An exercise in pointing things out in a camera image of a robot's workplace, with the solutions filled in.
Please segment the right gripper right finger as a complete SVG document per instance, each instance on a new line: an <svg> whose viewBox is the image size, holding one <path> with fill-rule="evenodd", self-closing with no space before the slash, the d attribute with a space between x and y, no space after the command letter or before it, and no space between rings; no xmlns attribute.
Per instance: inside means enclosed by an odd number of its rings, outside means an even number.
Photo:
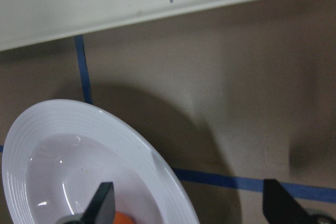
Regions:
<svg viewBox="0 0 336 224"><path fill-rule="evenodd" d="M304 223L308 213L276 179L264 179L263 214L268 223Z"/></svg>

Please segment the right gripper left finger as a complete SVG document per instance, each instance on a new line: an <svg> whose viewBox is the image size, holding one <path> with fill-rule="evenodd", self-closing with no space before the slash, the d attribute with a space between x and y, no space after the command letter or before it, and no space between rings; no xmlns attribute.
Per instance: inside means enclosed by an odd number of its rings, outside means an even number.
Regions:
<svg viewBox="0 0 336 224"><path fill-rule="evenodd" d="M103 182L96 190L80 221L81 223L91 224L112 224L115 214L113 182Z"/></svg>

